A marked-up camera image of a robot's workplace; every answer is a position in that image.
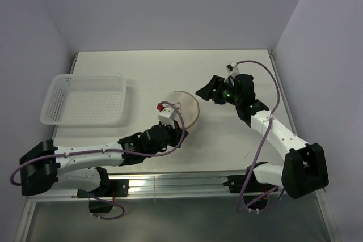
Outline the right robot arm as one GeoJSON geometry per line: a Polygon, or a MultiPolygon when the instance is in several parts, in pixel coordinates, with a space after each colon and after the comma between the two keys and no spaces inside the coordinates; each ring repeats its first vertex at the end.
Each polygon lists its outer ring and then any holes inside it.
{"type": "Polygon", "coordinates": [[[228,80],[215,75],[196,91],[205,101],[235,106],[238,117],[260,133],[282,157],[283,165],[262,162],[250,166],[252,173],[245,178],[246,186],[253,191],[264,184],[282,187],[294,199],[325,188],[329,178],[323,147],[309,144],[274,118],[269,108],[256,98],[253,79],[247,74],[228,80]]]}

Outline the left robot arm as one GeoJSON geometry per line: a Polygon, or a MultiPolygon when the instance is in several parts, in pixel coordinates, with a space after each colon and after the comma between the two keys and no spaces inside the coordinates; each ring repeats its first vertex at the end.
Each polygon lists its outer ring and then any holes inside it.
{"type": "Polygon", "coordinates": [[[72,188],[108,194],[111,188],[106,167],[123,167],[143,163],[172,153],[181,146],[188,132],[174,122],[161,122],[143,132],[94,147],[55,146],[42,141],[19,160],[23,196],[35,196],[52,188],[72,188]]]}

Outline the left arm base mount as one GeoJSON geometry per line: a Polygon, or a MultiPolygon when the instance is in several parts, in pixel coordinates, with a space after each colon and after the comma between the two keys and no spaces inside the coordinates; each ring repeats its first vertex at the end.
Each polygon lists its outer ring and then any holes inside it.
{"type": "Polygon", "coordinates": [[[97,188],[91,192],[87,192],[81,189],[77,190],[77,198],[89,198],[88,209],[91,213],[109,213],[112,209],[111,204],[102,203],[90,195],[104,198],[111,197],[114,201],[117,197],[127,197],[129,189],[128,179],[112,179],[110,180],[110,185],[106,188],[97,188]]]}

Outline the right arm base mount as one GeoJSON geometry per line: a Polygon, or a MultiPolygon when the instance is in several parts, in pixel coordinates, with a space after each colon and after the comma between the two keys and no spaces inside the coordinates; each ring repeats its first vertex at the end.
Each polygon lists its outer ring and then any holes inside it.
{"type": "MultiPolygon", "coordinates": [[[[229,192],[231,194],[239,194],[242,190],[243,184],[247,178],[247,175],[230,175],[227,177],[227,181],[223,183],[223,186],[228,187],[229,192]]],[[[271,184],[261,184],[257,182],[254,175],[251,176],[247,186],[246,186],[246,193],[256,193],[256,196],[243,196],[243,201],[245,204],[252,202],[254,198],[258,195],[263,194],[273,188],[271,184]]],[[[265,209],[268,205],[268,197],[265,196],[262,199],[256,201],[248,208],[252,210],[262,210],[265,209]]]]}

